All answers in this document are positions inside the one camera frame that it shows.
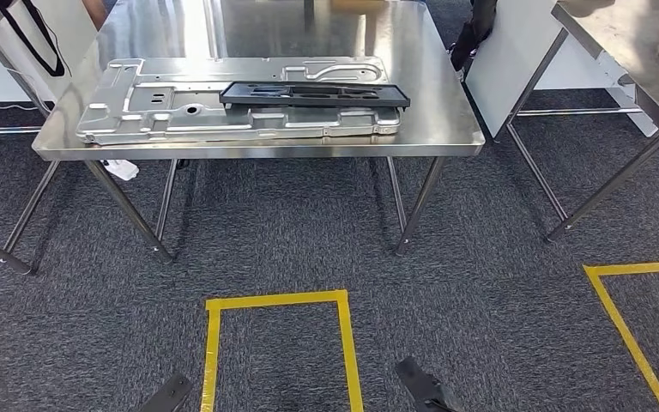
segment black object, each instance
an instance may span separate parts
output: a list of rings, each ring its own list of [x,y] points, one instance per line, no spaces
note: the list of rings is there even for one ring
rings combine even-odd
[[[219,94],[225,104],[298,107],[408,107],[394,84],[233,82]]]
[[[176,412],[185,403],[193,384],[180,373],[173,374],[140,408],[140,412]]]
[[[415,400],[414,406],[418,412],[462,412],[443,384],[423,372],[413,356],[398,362],[396,373]]]
[[[463,23],[461,34],[458,35],[453,50],[450,52],[450,62],[453,69],[463,68],[471,52],[486,40],[493,28],[496,18],[496,3],[498,0],[471,0],[473,15],[471,20]]]
[[[50,76],[52,77],[61,77],[64,76],[64,63],[62,62],[62,59],[59,56],[59,52],[57,51],[57,47],[54,45],[54,41],[51,39],[51,35],[49,34],[49,31],[46,29],[46,23],[44,23],[44,19],[41,18],[41,13],[39,12],[39,9],[36,8],[36,6],[33,5],[32,0],[21,0],[22,3],[24,3],[24,7],[27,8],[27,11],[29,14],[32,16],[32,19],[34,23],[36,23],[36,26],[39,28],[39,31],[41,32],[41,35],[44,36],[44,39],[46,40],[46,43],[49,45],[49,47],[54,51],[54,56],[57,58],[57,62],[54,68],[52,68],[46,60],[44,60],[41,55],[39,55],[39,52],[34,49],[33,45],[27,39],[27,36],[24,34],[23,30],[21,30],[21,27],[19,27],[19,23],[16,22],[14,19],[14,16],[11,15],[9,12],[9,6],[12,3],[12,0],[0,0],[0,10],[1,14],[3,14],[3,17],[6,19],[6,21],[9,22],[9,25],[11,25],[11,28],[14,29],[16,32],[16,35],[19,36],[19,39],[21,39],[21,42],[24,43],[24,45],[29,49],[29,51],[32,53],[32,56],[36,59],[37,62],[41,65],[41,67],[46,70],[47,73],[49,73]]]

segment yellow floor marking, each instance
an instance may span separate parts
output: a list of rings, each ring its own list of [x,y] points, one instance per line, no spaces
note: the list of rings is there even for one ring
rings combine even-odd
[[[650,264],[620,264],[620,265],[611,265],[611,266],[584,266],[584,271],[587,273],[592,287],[597,292],[597,296],[600,297],[602,305],[605,307],[605,310],[608,312],[610,319],[612,319],[615,328],[618,329],[620,336],[623,338],[623,342],[627,346],[630,355],[632,355],[633,360],[638,369],[643,374],[645,381],[648,382],[648,386],[653,391],[653,395],[656,396],[656,399],[659,403],[659,380],[656,374],[653,372],[653,368],[650,367],[650,363],[645,359],[643,351],[640,349],[638,342],[635,340],[635,337],[630,332],[630,329],[627,327],[625,320],[620,315],[617,306],[615,306],[610,294],[605,289],[605,285],[600,279],[601,276],[615,276],[615,275],[637,275],[643,273],[655,273],[659,272],[659,263],[650,263]]]
[[[585,266],[588,273],[597,276],[636,275],[659,272],[659,262],[649,264],[612,264],[609,266]]]
[[[221,334],[221,309],[209,308],[209,333],[206,340],[206,370],[203,375],[201,412],[214,410],[216,375],[218,374],[218,342]]]
[[[303,303],[336,302],[337,290],[326,292],[309,292],[303,294],[268,294],[259,296],[244,296],[241,298],[211,299],[209,305],[217,305],[220,309],[242,309],[247,307],[298,305]]]
[[[362,395],[360,394],[360,373],[357,369],[357,354],[354,352],[352,336],[352,321],[350,320],[350,305],[348,292],[337,300],[337,314],[340,318],[340,335],[342,337],[342,353],[345,356],[345,374],[348,376],[348,394],[350,396],[350,411],[362,412]]]
[[[340,336],[342,338],[342,354],[345,360],[345,373],[348,380],[350,412],[363,412],[360,374],[358,373],[357,357],[354,351],[347,290],[329,290],[300,294],[269,294],[206,300],[206,310],[209,312],[209,333],[206,341],[206,367],[203,375],[201,412],[213,412],[214,410],[222,310],[324,302],[337,303],[337,314],[340,319]]]

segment stamped metal sheet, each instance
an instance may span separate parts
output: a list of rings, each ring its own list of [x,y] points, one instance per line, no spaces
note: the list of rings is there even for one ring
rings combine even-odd
[[[397,132],[391,107],[224,108],[234,81],[387,83],[379,58],[121,59],[108,64],[76,133],[100,145],[211,142]]]

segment black strap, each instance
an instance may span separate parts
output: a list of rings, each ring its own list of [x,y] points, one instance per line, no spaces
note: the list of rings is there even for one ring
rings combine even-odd
[[[59,57],[59,52],[57,51],[57,47],[54,46],[54,42],[51,40],[51,35],[49,34],[49,31],[46,29],[46,24],[44,23],[44,20],[41,18],[39,9],[37,9],[36,6],[33,5],[31,0],[21,0],[21,2],[24,3],[24,6],[27,8],[27,11],[32,16],[34,23],[36,23],[37,27],[39,28],[39,31],[44,36],[44,39],[49,44],[49,47],[54,52],[54,55],[57,57],[57,66],[54,69],[39,55],[39,52],[36,51],[36,49],[34,49],[29,39],[27,39],[27,36],[21,30],[21,27],[19,27],[19,23],[16,22],[14,16],[12,16],[11,13],[9,12],[9,9],[5,5],[3,5],[3,2],[1,2],[0,10],[1,13],[3,14],[3,17],[6,18],[6,20],[11,25],[11,28],[13,28],[14,31],[16,32],[16,35],[19,36],[19,39],[21,39],[21,41],[24,43],[27,49],[29,49],[29,51],[32,53],[32,56],[34,56],[36,61],[39,62],[41,67],[43,67],[47,73],[49,73],[52,77],[64,76],[64,63],[62,62],[62,59]]]

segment gray carpet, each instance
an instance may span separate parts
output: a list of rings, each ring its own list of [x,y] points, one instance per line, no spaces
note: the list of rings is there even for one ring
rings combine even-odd
[[[429,3],[450,43],[467,4]],[[530,105],[608,103],[587,92]],[[568,208],[645,145],[624,116],[516,125]],[[46,168],[30,143],[0,136],[0,244]],[[428,164],[397,162],[406,204]],[[123,188],[152,222],[168,163],[139,166]],[[335,288],[349,291],[367,411],[412,410],[392,369],[409,354],[469,411],[659,409],[582,270],[659,261],[659,156],[550,244],[554,220],[508,136],[448,163],[405,257],[392,253],[382,159],[194,161],[178,173],[177,256],[164,265],[87,169],[64,164],[16,250],[38,275],[0,265],[0,411],[133,411],[173,371],[196,384],[185,410],[198,411],[206,299]],[[649,279],[606,284],[659,376]],[[336,309],[227,311],[217,387],[217,411],[347,411]]]

